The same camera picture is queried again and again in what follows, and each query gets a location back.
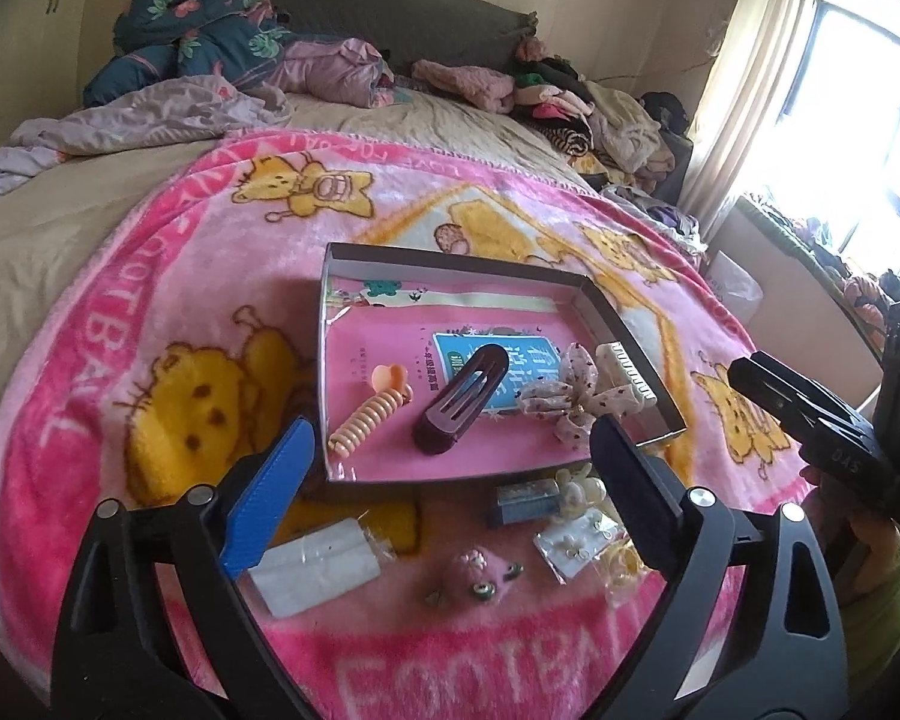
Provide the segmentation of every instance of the hair clip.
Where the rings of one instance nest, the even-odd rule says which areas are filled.
[[[413,423],[413,443],[427,455],[446,452],[480,415],[509,369],[503,346],[487,343],[473,356]]]

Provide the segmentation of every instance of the fabric hair bow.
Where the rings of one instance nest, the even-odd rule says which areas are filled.
[[[598,416],[623,419],[646,405],[609,343],[597,346],[594,356],[596,362],[579,343],[571,343],[560,356],[559,380],[528,382],[516,399],[525,415],[557,420],[554,435],[575,451],[588,446]]]

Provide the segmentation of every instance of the cardboard box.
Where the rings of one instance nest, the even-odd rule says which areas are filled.
[[[435,333],[477,344],[482,335],[543,336],[557,349],[578,341],[591,353],[619,341],[658,398],[624,420],[629,435],[650,445],[686,428],[636,339],[588,277],[440,252],[331,244],[319,324],[319,437],[331,482],[362,487],[519,476],[586,460],[586,452],[573,453],[553,436],[552,423],[520,413],[485,413],[450,451],[420,453],[410,426],[447,381]],[[374,367],[395,362],[410,370],[413,401],[349,458],[327,457],[330,434],[373,394]],[[511,379],[519,383],[528,370],[538,372],[514,365],[511,352]]]

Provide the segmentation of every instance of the yellow cartoon bear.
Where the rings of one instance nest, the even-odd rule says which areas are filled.
[[[373,203],[365,193],[373,183],[371,173],[327,170],[307,153],[303,153],[303,158],[303,170],[297,170],[283,157],[254,158],[253,167],[233,194],[233,202],[285,202],[287,210],[264,214],[265,220],[274,223],[290,217],[312,217],[320,208],[372,217]]]
[[[639,235],[625,235],[607,229],[597,230],[583,224],[577,226],[604,259],[622,271],[640,274],[647,284],[674,281],[674,274],[650,257],[650,252]]]
[[[237,309],[233,322],[251,331],[238,360],[222,349],[171,343],[131,404],[127,489],[144,506],[218,483],[238,459],[271,444],[285,415],[313,400],[313,362],[251,306]]]
[[[694,370],[690,372],[690,378],[703,388],[720,415],[730,458],[737,464],[744,464],[751,453],[756,454],[760,461],[757,475],[766,480],[767,466],[773,464],[773,452],[787,449],[790,446],[789,437],[765,410],[756,407],[730,386],[726,365],[703,362],[716,375]]]
[[[482,200],[454,203],[448,213],[452,223],[441,224],[434,229],[434,240],[441,251],[544,266],[589,276],[615,306],[618,304],[612,280],[602,271],[595,272],[581,257],[580,252],[570,250],[544,236],[538,236],[534,245],[510,220]],[[539,256],[536,253],[538,248],[550,259]]]

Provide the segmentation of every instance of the person's hand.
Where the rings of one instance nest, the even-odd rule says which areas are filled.
[[[807,466],[800,475],[816,488],[804,500],[803,507],[818,538],[831,530],[826,523],[847,519],[858,541],[869,547],[869,555],[850,584],[854,597],[877,589],[890,576],[898,559],[900,533],[895,524],[864,507],[847,488],[819,469]],[[823,540],[821,548],[826,549]]]

